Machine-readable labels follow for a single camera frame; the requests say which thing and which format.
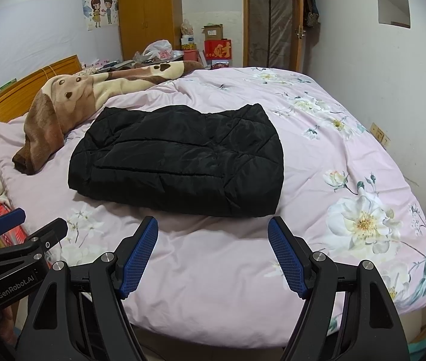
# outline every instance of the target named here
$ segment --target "brown dog-print blanket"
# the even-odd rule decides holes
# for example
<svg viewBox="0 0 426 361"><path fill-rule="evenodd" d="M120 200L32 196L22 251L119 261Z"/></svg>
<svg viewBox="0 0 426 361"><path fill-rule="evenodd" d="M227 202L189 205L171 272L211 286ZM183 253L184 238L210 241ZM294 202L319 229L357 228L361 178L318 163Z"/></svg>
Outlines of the brown dog-print blanket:
<svg viewBox="0 0 426 361"><path fill-rule="evenodd" d="M25 145L13 157L14 168L36 174L64 145L64 135L85 121L111 97L144 91L196 69L199 62L176 61L144 68L91 76L63 74L49 79L39 90L25 121Z"/></svg>

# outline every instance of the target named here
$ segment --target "white wall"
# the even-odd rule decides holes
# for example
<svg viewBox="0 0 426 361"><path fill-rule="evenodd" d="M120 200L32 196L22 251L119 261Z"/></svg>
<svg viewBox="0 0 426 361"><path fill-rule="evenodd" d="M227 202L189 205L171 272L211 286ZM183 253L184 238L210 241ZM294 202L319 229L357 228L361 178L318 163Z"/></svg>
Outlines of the white wall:
<svg viewBox="0 0 426 361"><path fill-rule="evenodd" d="M223 24L223 37L231 39L233 66L243 66L243 0L183 0L183 18L193 26L200 50L204 50L203 26Z"/></svg>
<svg viewBox="0 0 426 361"><path fill-rule="evenodd" d="M391 139L388 152L426 208L426 0L409 0L411 29L378 23L377 0L316 0L313 77L363 125Z"/></svg>
<svg viewBox="0 0 426 361"><path fill-rule="evenodd" d="M86 64L121 59L118 25L101 19L88 31L82 0L0 0L0 86L74 54Z"/></svg>

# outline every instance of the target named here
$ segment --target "wardrobe door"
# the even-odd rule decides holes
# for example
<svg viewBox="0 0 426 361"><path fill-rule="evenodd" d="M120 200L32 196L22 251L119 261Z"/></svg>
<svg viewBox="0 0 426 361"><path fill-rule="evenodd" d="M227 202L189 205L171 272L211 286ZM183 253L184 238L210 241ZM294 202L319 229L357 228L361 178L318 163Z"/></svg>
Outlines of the wardrobe door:
<svg viewBox="0 0 426 361"><path fill-rule="evenodd" d="M174 45L172 0L145 0L144 7L148 43L166 39Z"/></svg>
<svg viewBox="0 0 426 361"><path fill-rule="evenodd" d="M118 0L118 17L123 59L130 60L147 47L145 0Z"/></svg>

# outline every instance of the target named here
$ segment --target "red item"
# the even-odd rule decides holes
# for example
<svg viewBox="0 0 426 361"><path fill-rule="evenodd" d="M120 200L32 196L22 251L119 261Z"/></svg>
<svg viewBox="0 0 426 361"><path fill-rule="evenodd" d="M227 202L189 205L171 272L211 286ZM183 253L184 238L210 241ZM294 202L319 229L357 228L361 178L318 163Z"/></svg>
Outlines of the red item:
<svg viewBox="0 0 426 361"><path fill-rule="evenodd" d="M183 61L198 61L198 50L184 50Z"/></svg>
<svg viewBox="0 0 426 361"><path fill-rule="evenodd" d="M205 57L207 60L230 60L231 40L205 41Z"/></svg>
<svg viewBox="0 0 426 361"><path fill-rule="evenodd" d="M9 207L4 205L3 203L0 203L0 215L9 213L10 211L11 210ZM26 238L27 235L20 225L14 227L13 229L7 231L6 233L0 236L0 239L6 246L20 245L21 243L25 242Z"/></svg>

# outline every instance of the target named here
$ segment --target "bag hanging on door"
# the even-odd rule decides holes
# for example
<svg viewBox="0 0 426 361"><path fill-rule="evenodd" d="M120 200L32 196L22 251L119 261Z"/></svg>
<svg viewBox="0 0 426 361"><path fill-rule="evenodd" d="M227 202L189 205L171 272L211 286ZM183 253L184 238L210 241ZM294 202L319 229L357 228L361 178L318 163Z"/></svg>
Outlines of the bag hanging on door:
<svg viewBox="0 0 426 361"><path fill-rule="evenodd" d="M303 5L303 25L306 27L316 27L318 25L318 9L315 0L305 0L306 4Z"/></svg>

